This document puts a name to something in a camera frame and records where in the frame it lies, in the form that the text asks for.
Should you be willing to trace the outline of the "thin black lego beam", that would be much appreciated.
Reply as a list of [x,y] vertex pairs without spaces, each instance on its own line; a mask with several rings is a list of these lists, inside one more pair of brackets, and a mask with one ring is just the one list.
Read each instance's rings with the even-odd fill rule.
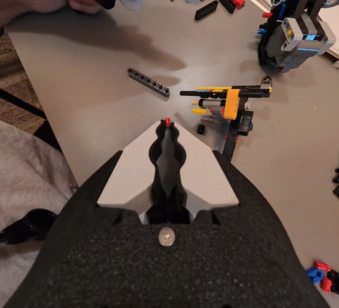
[[214,0],[207,5],[203,6],[202,8],[198,9],[195,13],[194,20],[200,21],[203,18],[209,16],[210,14],[214,13],[218,7],[219,2]]

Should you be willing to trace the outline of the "black table leg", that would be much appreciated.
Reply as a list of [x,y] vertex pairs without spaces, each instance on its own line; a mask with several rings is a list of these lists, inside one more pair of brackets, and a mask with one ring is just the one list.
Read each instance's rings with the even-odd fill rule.
[[21,100],[20,98],[10,94],[9,92],[0,89],[0,98],[4,101],[7,101],[25,111],[28,111],[29,113],[36,115],[44,120],[47,120],[47,117],[45,113],[38,109],[37,107],[34,107],[33,105]]

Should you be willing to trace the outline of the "blue lego pin connector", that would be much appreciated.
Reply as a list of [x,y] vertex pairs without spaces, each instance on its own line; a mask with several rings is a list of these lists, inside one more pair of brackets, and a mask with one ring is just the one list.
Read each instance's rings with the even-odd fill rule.
[[313,284],[317,284],[319,282],[321,282],[321,280],[323,280],[324,278],[324,274],[322,272],[322,270],[312,266],[311,268],[308,268],[306,270],[306,274],[307,276],[310,278],[310,280],[312,281]]

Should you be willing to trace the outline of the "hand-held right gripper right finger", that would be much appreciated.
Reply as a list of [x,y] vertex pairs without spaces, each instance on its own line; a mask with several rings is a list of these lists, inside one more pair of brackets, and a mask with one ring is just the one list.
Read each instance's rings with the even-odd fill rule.
[[199,211],[237,206],[235,195],[215,151],[178,123],[171,123],[174,158],[178,162],[173,195],[175,215],[192,222]]

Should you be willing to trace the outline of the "black badge reel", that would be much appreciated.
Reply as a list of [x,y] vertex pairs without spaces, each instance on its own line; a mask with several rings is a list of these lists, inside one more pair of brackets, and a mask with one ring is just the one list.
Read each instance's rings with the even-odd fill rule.
[[57,214],[50,210],[33,209],[0,232],[0,244],[18,245],[28,241],[43,241],[56,218]]

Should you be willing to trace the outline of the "black lego piece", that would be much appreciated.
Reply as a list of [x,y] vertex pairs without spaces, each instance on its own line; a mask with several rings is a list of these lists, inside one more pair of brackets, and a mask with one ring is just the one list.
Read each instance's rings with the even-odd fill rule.
[[333,194],[339,199],[339,168],[337,167],[335,169],[335,177],[332,179],[332,182],[335,185],[335,188],[333,190]]
[[335,270],[327,272],[327,278],[332,282],[331,292],[339,295],[339,273]]

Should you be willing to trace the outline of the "orange and black lego subassembly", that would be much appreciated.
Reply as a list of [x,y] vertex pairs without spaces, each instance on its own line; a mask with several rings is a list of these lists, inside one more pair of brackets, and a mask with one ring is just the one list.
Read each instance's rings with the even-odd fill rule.
[[225,124],[227,132],[222,151],[231,162],[239,136],[248,136],[253,128],[253,111],[249,100],[269,98],[273,79],[266,75],[259,85],[231,87],[198,87],[194,91],[180,91],[180,96],[196,97],[192,101],[192,113],[202,115],[202,120]]

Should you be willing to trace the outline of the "large grey black lego model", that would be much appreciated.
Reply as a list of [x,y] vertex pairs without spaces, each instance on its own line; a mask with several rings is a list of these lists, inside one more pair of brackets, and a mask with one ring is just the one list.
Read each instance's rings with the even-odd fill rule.
[[320,10],[338,5],[338,0],[270,0],[272,8],[262,17],[257,34],[260,66],[286,73],[300,67],[308,58],[323,55],[337,41]]

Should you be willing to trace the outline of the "thick black lego beam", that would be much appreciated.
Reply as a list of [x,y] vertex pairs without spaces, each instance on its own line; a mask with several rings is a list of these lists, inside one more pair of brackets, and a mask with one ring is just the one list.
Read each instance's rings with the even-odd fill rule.
[[223,5],[223,7],[227,10],[229,14],[234,13],[236,5],[233,2],[233,0],[218,0],[218,1]]

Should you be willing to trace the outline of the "thin grey lego beam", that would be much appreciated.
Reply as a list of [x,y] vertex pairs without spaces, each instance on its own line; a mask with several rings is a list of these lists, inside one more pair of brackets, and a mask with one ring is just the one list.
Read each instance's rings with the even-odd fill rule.
[[148,89],[156,92],[157,94],[169,98],[170,97],[170,89],[166,86],[156,82],[155,80],[151,79],[150,77],[145,76],[143,73],[138,72],[133,68],[127,69],[128,76],[133,79],[134,81],[138,82],[139,84],[147,87]]

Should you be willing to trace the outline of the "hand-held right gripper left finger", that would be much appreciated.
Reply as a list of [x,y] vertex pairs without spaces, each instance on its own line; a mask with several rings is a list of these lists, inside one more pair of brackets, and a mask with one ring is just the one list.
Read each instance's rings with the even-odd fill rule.
[[146,212],[152,207],[151,186],[156,167],[151,162],[149,151],[156,142],[156,129],[166,128],[159,120],[127,145],[119,157],[97,204],[102,208],[121,208],[135,211],[142,224],[148,224]]

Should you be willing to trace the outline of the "white fuzzy blanket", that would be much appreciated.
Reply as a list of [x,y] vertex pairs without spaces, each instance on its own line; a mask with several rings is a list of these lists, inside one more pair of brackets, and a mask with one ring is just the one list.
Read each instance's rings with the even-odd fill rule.
[[[0,123],[0,228],[32,209],[58,214],[77,186],[64,155],[49,144],[5,122]],[[43,242],[1,246],[0,307],[31,269]]]

